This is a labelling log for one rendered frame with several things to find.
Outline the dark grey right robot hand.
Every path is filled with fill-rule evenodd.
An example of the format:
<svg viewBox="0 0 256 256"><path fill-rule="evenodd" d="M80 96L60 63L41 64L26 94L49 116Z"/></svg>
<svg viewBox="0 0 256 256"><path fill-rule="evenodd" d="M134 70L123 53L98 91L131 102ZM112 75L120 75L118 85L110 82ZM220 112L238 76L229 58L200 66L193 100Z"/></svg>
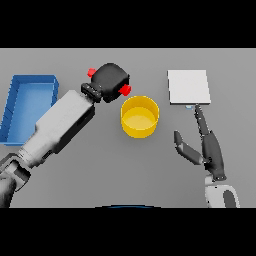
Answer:
<svg viewBox="0 0 256 256"><path fill-rule="evenodd" d="M194 115L201 138L202 152L199 153L185 143L180 132L175 130L174 143L176 151L194 165L203 165L205 170L212 175L214 181L224 181L226 180L224 161L217 137L214 132L208 128L200 105L195 106Z"/></svg>

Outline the yellow bowl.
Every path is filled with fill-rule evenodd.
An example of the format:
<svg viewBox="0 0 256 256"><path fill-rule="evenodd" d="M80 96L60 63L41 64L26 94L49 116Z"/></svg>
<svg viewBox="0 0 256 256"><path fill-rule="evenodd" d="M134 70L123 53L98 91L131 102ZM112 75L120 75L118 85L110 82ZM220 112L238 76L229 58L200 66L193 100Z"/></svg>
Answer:
<svg viewBox="0 0 256 256"><path fill-rule="evenodd" d="M132 138L151 136L160 117L157 103L147 96L128 98L120 109L120 123L123 131Z"/></svg>

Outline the pale square measuring scale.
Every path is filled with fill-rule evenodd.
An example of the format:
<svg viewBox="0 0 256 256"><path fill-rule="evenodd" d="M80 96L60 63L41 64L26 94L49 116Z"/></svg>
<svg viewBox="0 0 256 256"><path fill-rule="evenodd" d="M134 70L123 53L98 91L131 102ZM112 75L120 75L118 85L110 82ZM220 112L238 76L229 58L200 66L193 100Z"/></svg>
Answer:
<svg viewBox="0 0 256 256"><path fill-rule="evenodd" d="M171 105L209 105L211 103L205 70L168 70L167 81Z"/></svg>

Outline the blue tray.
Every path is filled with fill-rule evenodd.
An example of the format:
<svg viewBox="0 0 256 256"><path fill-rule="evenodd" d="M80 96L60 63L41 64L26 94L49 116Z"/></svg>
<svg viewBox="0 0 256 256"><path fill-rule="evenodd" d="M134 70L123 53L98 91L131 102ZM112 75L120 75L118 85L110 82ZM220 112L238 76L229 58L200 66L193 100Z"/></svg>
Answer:
<svg viewBox="0 0 256 256"><path fill-rule="evenodd" d="M23 145L36 122L57 102L58 88L55 75L13 75L0 123L0 144Z"/></svg>

